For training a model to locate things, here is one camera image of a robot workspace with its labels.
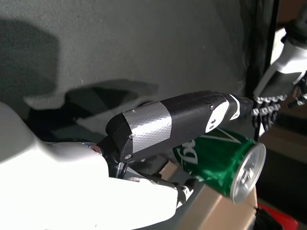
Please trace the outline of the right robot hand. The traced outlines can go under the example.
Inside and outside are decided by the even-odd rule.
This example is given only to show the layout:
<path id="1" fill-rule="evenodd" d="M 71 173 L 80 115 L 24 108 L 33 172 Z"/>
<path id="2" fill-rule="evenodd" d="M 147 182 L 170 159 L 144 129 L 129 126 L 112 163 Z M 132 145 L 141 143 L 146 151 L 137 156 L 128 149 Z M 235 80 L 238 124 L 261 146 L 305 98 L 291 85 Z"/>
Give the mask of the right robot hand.
<path id="1" fill-rule="evenodd" d="M 247 115 L 253 102 L 192 92 L 114 116 L 92 142 L 44 142 L 0 105 L 0 227 L 3 230 L 133 230 L 172 218 L 193 193 L 130 163 L 172 149 Z"/>

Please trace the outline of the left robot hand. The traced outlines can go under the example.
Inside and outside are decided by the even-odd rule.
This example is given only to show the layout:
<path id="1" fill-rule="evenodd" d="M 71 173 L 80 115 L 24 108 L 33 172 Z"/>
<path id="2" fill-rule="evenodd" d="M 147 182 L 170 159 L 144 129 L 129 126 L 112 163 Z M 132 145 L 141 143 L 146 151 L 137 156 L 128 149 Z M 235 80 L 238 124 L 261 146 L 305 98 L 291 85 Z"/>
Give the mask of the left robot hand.
<path id="1" fill-rule="evenodd" d="M 307 44 L 285 40 L 280 56 L 268 67 L 253 92 L 252 124 L 267 131 L 288 94 L 307 72 Z"/>

